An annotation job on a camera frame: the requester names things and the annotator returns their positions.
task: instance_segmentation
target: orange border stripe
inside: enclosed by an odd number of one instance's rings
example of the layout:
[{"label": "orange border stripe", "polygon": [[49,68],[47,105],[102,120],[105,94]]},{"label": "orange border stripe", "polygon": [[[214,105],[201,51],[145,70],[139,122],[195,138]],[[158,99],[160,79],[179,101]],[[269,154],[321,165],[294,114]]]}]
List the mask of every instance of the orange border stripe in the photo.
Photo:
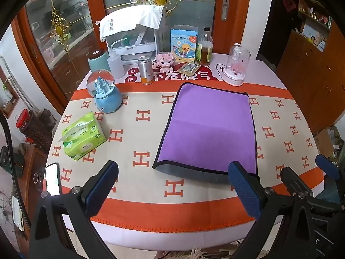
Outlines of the orange border stripe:
[{"label": "orange border stripe", "polygon": [[[217,88],[223,90],[229,90],[232,92],[247,92],[251,95],[263,95],[277,98],[294,99],[291,93],[287,89],[279,89],[269,87],[261,84],[247,84],[244,83],[239,87],[234,87],[222,81],[207,81],[207,80],[193,80],[193,81],[182,81],[182,80],[168,80],[168,81],[157,81],[149,85],[138,83],[123,83],[116,84],[121,92],[177,92],[180,86],[185,82],[191,82],[205,87]],[[92,98],[88,93],[87,89],[76,90],[71,100]]]},{"label": "orange border stripe", "polygon": [[[323,181],[319,168],[300,175],[309,188]],[[284,184],[273,186],[279,194],[287,194]],[[63,193],[70,188],[63,187]],[[182,203],[155,204],[107,198],[96,217],[91,220],[125,229],[144,232],[192,232],[230,227],[254,220],[249,217],[238,197]]]}]

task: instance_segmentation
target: green tissue package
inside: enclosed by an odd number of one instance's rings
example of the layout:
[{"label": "green tissue package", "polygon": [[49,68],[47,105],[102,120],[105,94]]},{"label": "green tissue package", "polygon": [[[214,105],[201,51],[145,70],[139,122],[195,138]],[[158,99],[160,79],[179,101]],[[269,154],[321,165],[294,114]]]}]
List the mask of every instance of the green tissue package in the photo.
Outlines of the green tissue package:
[{"label": "green tissue package", "polygon": [[93,112],[87,113],[65,128],[62,135],[59,142],[63,142],[65,154],[76,161],[106,141]]}]

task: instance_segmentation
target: glass dome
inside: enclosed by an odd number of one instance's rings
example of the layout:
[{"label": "glass dome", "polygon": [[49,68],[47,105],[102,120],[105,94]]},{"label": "glass dome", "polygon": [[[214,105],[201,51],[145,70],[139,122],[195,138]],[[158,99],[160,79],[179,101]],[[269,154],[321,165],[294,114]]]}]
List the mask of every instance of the glass dome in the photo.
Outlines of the glass dome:
[{"label": "glass dome", "polygon": [[97,70],[88,77],[86,87],[93,97],[104,98],[114,90],[115,79],[109,71]]},{"label": "glass dome", "polygon": [[251,53],[239,44],[232,46],[222,78],[232,85],[241,85],[246,75]]}]

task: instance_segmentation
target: snow globe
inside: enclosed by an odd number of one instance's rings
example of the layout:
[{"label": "snow globe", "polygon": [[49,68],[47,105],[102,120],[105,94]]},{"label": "snow globe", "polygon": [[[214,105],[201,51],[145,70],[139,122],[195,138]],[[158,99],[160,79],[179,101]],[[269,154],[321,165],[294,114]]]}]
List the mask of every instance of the snow globe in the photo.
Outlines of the snow globe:
[{"label": "snow globe", "polygon": [[94,102],[101,112],[112,113],[120,107],[122,95],[109,71],[92,72],[87,79],[86,87],[89,94],[95,98]]}]

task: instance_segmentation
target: blue gripper pad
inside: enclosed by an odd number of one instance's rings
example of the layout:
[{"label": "blue gripper pad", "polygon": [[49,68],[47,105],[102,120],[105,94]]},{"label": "blue gripper pad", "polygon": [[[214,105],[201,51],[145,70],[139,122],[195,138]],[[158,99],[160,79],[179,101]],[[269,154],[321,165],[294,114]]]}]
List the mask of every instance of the blue gripper pad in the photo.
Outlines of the blue gripper pad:
[{"label": "blue gripper pad", "polygon": [[324,155],[319,154],[315,158],[315,164],[333,180],[339,180],[339,168],[333,162],[329,161]]},{"label": "blue gripper pad", "polygon": [[96,176],[91,177],[87,181],[83,187],[85,188],[89,185],[89,188],[87,188],[89,193],[85,198],[85,215],[87,217],[92,217],[98,214],[118,176],[119,168],[117,163],[114,161],[108,161]]},{"label": "blue gripper pad", "polygon": [[263,187],[237,161],[229,164],[228,178],[247,214],[258,220],[262,212],[263,202],[266,199]]}]

